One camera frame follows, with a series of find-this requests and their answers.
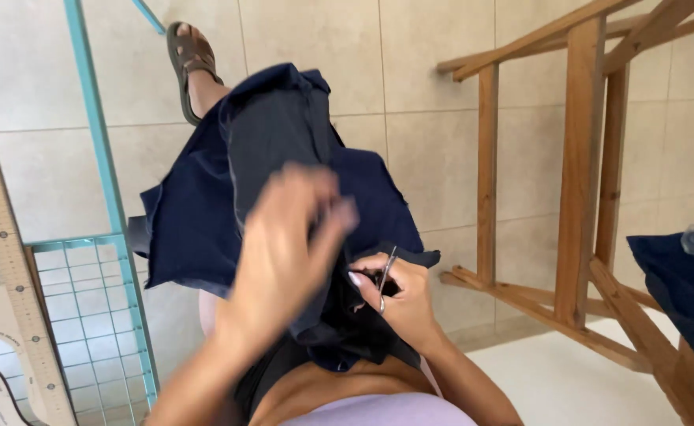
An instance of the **fingernail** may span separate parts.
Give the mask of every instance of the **fingernail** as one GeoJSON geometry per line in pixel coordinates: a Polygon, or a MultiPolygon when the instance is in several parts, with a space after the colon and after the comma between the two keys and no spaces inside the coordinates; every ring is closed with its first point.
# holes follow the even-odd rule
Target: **fingernail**
{"type": "Polygon", "coordinates": [[[342,222],[342,226],[348,231],[357,228],[360,222],[358,209],[355,207],[354,198],[352,197],[343,198],[337,203],[333,208],[332,214],[342,222]]]}
{"type": "Polygon", "coordinates": [[[352,284],[360,287],[362,285],[361,281],[358,279],[358,276],[354,274],[354,272],[350,271],[347,273],[349,275],[349,279],[352,281],[352,284]]]}

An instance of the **navy blue fabric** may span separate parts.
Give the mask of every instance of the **navy blue fabric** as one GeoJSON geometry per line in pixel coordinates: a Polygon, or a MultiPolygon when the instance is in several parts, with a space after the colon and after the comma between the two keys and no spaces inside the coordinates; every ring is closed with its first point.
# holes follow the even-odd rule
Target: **navy blue fabric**
{"type": "Polygon", "coordinates": [[[207,113],[161,184],[141,196],[151,237],[145,288],[174,281],[227,297],[241,248],[240,229],[257,191],[286,156],[301,159],[312,146],[315,160],[306,164],[325,163],[336,172],[342,195],[355,199],[360,224],[346,239],[329,282],[289,330],[300,344],[314,348],[319,364],[341,369],[351,367],[355,355],[382,362],[398,339],[373,310],[349,314],[361,301],[346,276],[354,260],[350,253],[388,241],[422,255],[422,262],[430,259],[428,266],[433,266],[438,252],[423,253],[408,206],[381,157],[344,148],[328,121],[329,91],[318,71],[300,73],[292,64],[250,76],[207,113]],[[250,140],[264,149],[245,151],[250,140]],[[294,146],[295,153],[276,151],[280,146],[274,144],[294,146]],[[247,162],[240,165],[240,158],[247,162]],[[266,170],[262,177],[257,169],[266,170]],[[242,191],[238,179],[246,185],[242,191]],[[327,310],[332,321],[323,319],[327,310]]]}
{"type": "Polygon", "coordinates": [[[694,256],[681,247],[681,234],[628,237],[649,293],[694,351],[694,256]]]}

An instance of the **metal grid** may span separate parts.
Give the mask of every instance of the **metal grid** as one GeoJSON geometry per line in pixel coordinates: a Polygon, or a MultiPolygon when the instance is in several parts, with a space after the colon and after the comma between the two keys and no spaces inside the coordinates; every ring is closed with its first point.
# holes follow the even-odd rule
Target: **metal grid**
{"type": "MultiPolygon", "coordinates": [[[[123,235],[32,248],[79,425],[139,424],[156,397],[154,361],[123,235]]],[[[22,415],[37,421],[18,357],[1,341],[0,361],[22,415]]]]}

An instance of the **brown sandal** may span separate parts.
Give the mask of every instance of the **brown sandal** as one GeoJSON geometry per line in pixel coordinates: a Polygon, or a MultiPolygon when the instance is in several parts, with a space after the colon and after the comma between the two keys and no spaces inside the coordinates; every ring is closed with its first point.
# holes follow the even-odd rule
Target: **brown sandal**
{"type": "Polygon", "coordinates": [[[184,118],[191,125],[196,126],[200,123],[200,118],[192,112],[189,93],[190,73],[195,70],[205,70],[215,78],[218,84],[224,84],[224,81],[221,80],[219,76],[215,75],[215,56],[213,56],[213,49],[211,49],[208,41],[192,37],[191,25],[188,34],[176,34],[181,24],[185,23],[179,21],[174,22],[166,30],[168,57],[171,58],[171,64],[174,67],[173,70],[176,71],[176,77],[179,79],[181,111],[184,113],[184,118]]]}

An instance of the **person's left hand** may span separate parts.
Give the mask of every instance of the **person's left hand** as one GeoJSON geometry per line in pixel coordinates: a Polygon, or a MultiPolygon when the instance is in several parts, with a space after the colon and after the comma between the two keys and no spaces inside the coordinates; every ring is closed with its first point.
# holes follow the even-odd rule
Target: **person's left hand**
{"type": "Polygon", "coordinates": [[[357,224],[354,203],[340,198],[333,172],[284,165],[247,216],[237,277],[228,305],[217,310],[218,327],[235,324],[264,350],[323,284],[357,224]],[[319,212],[325,216],[308,244],[319,212]]]}

